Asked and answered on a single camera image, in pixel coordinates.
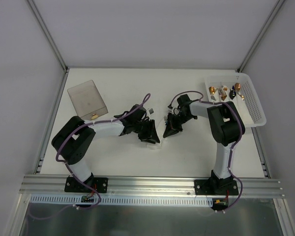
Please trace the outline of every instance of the metal rail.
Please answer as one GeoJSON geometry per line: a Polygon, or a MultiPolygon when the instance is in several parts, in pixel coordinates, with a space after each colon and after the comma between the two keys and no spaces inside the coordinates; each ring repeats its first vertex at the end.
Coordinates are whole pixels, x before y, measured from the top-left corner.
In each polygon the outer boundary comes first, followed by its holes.
{"type": "Polygon", "coordinates": [[[295,224],[286,199],[273,199],[284,236],[295,236],[295,224]]]}
{"type": "Polygon", "coordinates": [[[62,69],[64,71],[66,71],[67,66],[63,60],[63,57],[61,56],[60,51],[59,51],[58,47],[56,46],[54,39],[52,38],[52,36],[46,26],[46,23],[45,23],[44,19],[42,18],[34,0],[26,0],[26,2],[28,3],[28,6],[29,6],[31,12],[33,13],[34,17],[36,18],[38,25],[40,26],[41,30],[43,31],[43,33],[44,33],[51,49],[53,50],[57,60],[59,61],[60,66],[62,67],[62,69]]]}
{"type": "MultiPolygon", "coordinates": [[[[20,193],[66,194],[67,175],[26,175],[20,193]]],[[[106,195],[186,197],[196,196],[195,179],[189,177],[108,177],[106,195]]],[[[285,198],[281,182],[268,178],[243,178],[243,198],[285,198]]]]}
{"type": "Polygon", "coordinates": [[[43,164],[43,160],[44,160],[45,153],[46,153],[46,150],[47,150],[48,142],[49,142],[49,139],[50,139],[50,136],[51,136],[51,132],[53,130],[53,126],[54,126],[54,122],[55,122],[55,119],[56,119],[57,111],[58,111],[59,104],[60,104],[60,101],[61,101],[61,97],[62,97],[62,94],[63,94],[64,86],[65,86],[65,83],[66,83],[67,78],[68,78],[68,74],[69,74],[69,71],[64,73],[64,75],[62,77],[62,81],[61,81],[61,83],[59,85],[58,93],[57,93],[55,102],[53,104],[52,112],[51,112],[51,115],[50,115],[50,117],[48,119],[48,122],[47,122],[46,130],[45,130],[45,133],[44,133],[44,138],[43,138],[43,141],[42,141],[42,143],[41,143],[41,145],[39,147],[37,163],[36,163],[35,169],[33,171],[33,173],[35,173],[35,174],[40,172],[41,166],[43,164]]]}
{"type": "Polygon", "coordinates": [[[264,38],[266,32],[268,31],[268,29],[270,28],[273,20],[275,19],[275,17],[277,16],[277,14],[279,13],[279,11],[281,10],[283,4],[285,3],[286,0],[278,0],[275,4],[275,6],[273,7],[273,9],[271,10],[270,14],[268,15],[267,19],[265,20],[264,24],[262,25],[257,37],[255,38],[254,42],[252,43],[249,51],[247,52],[244,60],[242,61],[240,67],[238,68],[238,72],[242,72],[243,69],[245,68],[245,66],[248,64],[248,62],[250,61],[251,57],[253,56],[255,50],[257,49],[257,47],[259,46],[260,42],[262,41],[262,39],[264,38]]]}

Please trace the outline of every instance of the white basket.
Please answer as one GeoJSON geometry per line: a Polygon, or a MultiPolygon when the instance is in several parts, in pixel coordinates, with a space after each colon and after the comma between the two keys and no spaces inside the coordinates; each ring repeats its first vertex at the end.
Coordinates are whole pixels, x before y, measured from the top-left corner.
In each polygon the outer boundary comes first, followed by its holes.
{"type": "Polygon", "coordinates": [[[256,90],[248,75],[243,73],[234,73],[233,75],[212,75],[206,77],[205,83],[208,98],[210,98],[210,93],[208,90],[210,86],[217,88],[221,85],[225,85],[228,88],[231,88],[235,83],[240,83],[240,92],[245,97],[245,104],[254,122],[253,124],[245,124],[245,126],[249,128],[266,124],[265,113],[262,109],[256,90]]]}

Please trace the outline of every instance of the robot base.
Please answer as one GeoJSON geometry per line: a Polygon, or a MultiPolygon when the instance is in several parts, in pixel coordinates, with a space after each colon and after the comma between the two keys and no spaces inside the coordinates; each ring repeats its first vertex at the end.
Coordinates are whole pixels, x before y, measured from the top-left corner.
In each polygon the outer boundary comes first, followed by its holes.
{"type": "MultiPolygon", "coordinates": [[[[93,177],[88,178],[85,182],[86,185],[92,186],[98,193],[107,193],[108,178],[93,177]]],[[[66,193],[90,193],[91,190],[84,187],[74,177],[68,177],[65,182],[64,191],[66,193]]]]}
{"type": "Polygon", "coordinates": [[[213,171],[209,179],[196,179],[194,181],[196,195],[229,195],[237,196],[238,186],[232,176],[219,179],[213,171]]]}

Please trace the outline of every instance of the aluminum frame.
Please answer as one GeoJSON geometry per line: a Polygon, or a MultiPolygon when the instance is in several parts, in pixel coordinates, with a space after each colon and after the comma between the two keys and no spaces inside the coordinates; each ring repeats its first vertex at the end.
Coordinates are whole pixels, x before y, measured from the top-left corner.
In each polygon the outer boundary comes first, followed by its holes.
{"type": "MultiPolygon", "coordinates": [[[[26,175],[20,193],[66,194],[64,186],[67,175],[26,175]]],[[[107,177],[107,195],[118,196],[156,196],[186,197],[196,196],[194,191],[196,177],[107,177]]],[[[281,181],[269,178],[242,178],[243,198],[285,198],[281,181]]]]}
{"type": "MultiPolygon", "coordinates": [[[[270,25],[275,19],[276,15],[282,8],[286,0],[278,0],[274,8],[270,12],[268,18],[266,19],[264,25],[260,29],[257,37],[255,38],[252,46],[247,52],[245,58],[243,59],[238,72],[241,72],[253,53],[261,43],[264,35],[268,31],[270,25]]],[[[44,139],[42,141],[41,147],[39,149],[39,155],[37,157],[37,165],[35,173],[39,172],[40,164],[42,164],[47,144],[51,135],[51,130],[56,118],[57,110],[61,100],[61,96],[64,90],[64,85],[66,78],[68,76],[68,67],[63,60],[58,47],[56,46],[34,0],[26,0],[29,8],[36,21],[41,27],[44,36],[49,42],[56,58],[58,59],[61,67],[65,71],[65,75],[62,79],[61,85],[59,87],[59,92],[55,99],[52,114],[48,120],[47,128],[44,134],[44,139]]],[[[266,157],[264,155],[262,144],[260,142],[257,129],[252,129],[255,137],[256,146],[261,159],[261,163],[264,166],[265,176],[270,177],[271,172],[266,164],[266,157]]],[[[26,175],[20,189],[20,195],[18,200],[18,205],[16,211],[14,211],[14,220],[9,227],[8,234],[11,236],[19,235],[22,228],[22,222],[26,214],[28,203],[32,193],[37,194],[62,194],[66,195],[64,192],[64,184],[66,180],[65,175],[26,175]]],[[[175,196],[175,197],[186,197],[186,196],[196,196],[193,188],[193,181],[195,179],[205,179],[205,178],[177,178],[177,177],[108,177],[108,193],[109,195],[118,196],[175,196]]],[[[270,178],[243,178],[244,184],[243,198],[271,198],[274,200],[277,214],[280,220],[282,231],[284,235],[295,235],[295,226],[290,216],[289,208],[281,182],[278,179],[270,178]]]]}

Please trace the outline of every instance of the purple cable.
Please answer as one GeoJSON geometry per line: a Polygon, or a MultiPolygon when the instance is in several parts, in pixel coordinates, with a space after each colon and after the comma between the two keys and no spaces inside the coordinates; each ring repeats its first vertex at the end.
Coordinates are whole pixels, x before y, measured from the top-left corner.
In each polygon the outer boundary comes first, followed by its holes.
{"type": "MultiPolygon", "coordinates": [[[[69,136],[63,141],[63,143],[61,144],[61,146],[60,146],[60,148],[58,149],[57,154],[56,154],[56,161],[57,161],[57,162],[62,162],[62,163],[64,163],[65,166],[66,166],[66,168],[68,169],[68,171],[72,174],[72,176],[75,178],[75,180],[78,181],[78,183],[80,183],[80,184],[83,185],[84,187],[90,189],[92,192],[94,192],[94,193],[98,196],[98,201],[97,201],[95,204],[92,204],[92,205],[89,206],[89,207],[80,207],[79,209],[86,210],[86,209],[94,208],[94,207],[96,207],[96,206],[102,201],[102,198],[100,197],[99,193],[98,193],[94,188],[92,188],[92,187],[86,185],[85,183],[83,183],[82,181],[80,181],[79,178],[77,178],[77,177],[73,174],[72,170],[70,169],[69,165],[67,164],[67,162],[66,162],[65,160],[60,160],[60,159],[59,159],[59,155],[60,155],[60,153],[61,153],[63,147],[66,145],[66,143],[69,141],[69,139],[70,139],[70,138],[71,138],[76,132],[78,132],[80,129],[82,129],[82,128],[84,128],[84,127],[87,127],[87,126],[90,126],[90,125],[95,125],[95,124],[100,124],[100,123],[111,123],[111,122],[116,122],[116,121],[118,121],[118,120],[124,119],[124,118],[126,118],[127,116],[129,116],[129,115],[131,115],[132,113],[134,113],[136,110],[138,110],[138,109],[140,109],[141,107],[143,107],[143,105],[149,100],[150,97],[151,97],[151,94],[150,94],[150,93],[148,93],[147,95],[145,95],[145,97],[144,97],[142,103],[141,103],[138,107],[136,107],[135,109],[133,109],[132,111],[130,111],[130,112],[128,112],[127,114],[125,114],[124,116],[121,116],[121,117],[116,118],[116,119],[114,119],[114,120],[100,120],[100,121],[96,121],[96,122],[94,122],[94,123],[91,122],[91,123],[87,123],[87,124],[83,124],[83,125],[79,126],[79,127],[76,128],[75,130],[73,130],[73,131],[71,132],[71,134],[70,134],[70,135],[69,135],[69,136]]],[[[49,217],[42,217],[42,218],[39,218],[39,217],[35,217],[35,216],[33,216],[33,215],[31,214],[31,212],[30,212],[30,207],[29,207],[29,209],[28,209],[28,215],[29,215],[30,217],[32,217],[33,219],[35,219],[35,220],[47,220],[47,219],[50,219],[50,218],[55,217],[56,215],[58,215],[59,213],[61,213],[62,211],[64,211],[65,209],[67,209],[67,208],[69,208],[69,207],[71,207],[71,206],[72,206],[72,205],[67,205],[67,206],[65,206],[64,208],[62,208],[61,210],[59,210],[58,212],[56,212],[54,215],[49,216],[49,217]]]]}
{"type": "Polygon", "coordinates": [[[231,151],[230,151],[230,156],[229,156],[229,159],[228,159],[228,171],[229,173],[231,174],[231,176],[236,179],[239,183],[240,183],[240,192],[239,192],[239,195],[238,197],[236,198],[236,200],[227,207],[227,209],[230,209],[232,206],[234,206],[240,199],[241,195],[242,195],[242,191],[243,191],[243,183],[242,181],[240,180],[240,178],[236,177],[233,172],[231,171],[231,163],[232,163],[232,158],[233,158],[233,148],[239,143],[239,141],[241,140],[241,137],[242,137],[242,128],[241,128],[241,124],[240,124],[240,121],[239,121],[239,118],[237,117],[236,113],[234,112],[234,110],[231,108],[231,106],[229,104],[227,104],[226,102],[216,102],[216,103],[213,103],[213,102],[206,102],[206,101],[201,101],[203,98],[204,98],[204,95],[199,92],[199,91],[186,91],[186,92],[181,92],[179,94],[177,94],[171,101],[170,105],[173,103],[174,99],[176,97],[178,97],[179,95],[181,94],[184,94],[184,93],[188,93],[188,92],[196,92],[198,94],[201,94],[201,98],[199,98],[199,102],[202,102],[202,103],[205,103],[205,104],[212,104],[212,105],[219,105],[219,104],[223,104],[225,105],[232,113],[232,115],[235,117],[235,120],[239,126],[239,137],[237,139],[237,141],[235,143],[233,143],[233,145],[231,146],[231,151]]]}

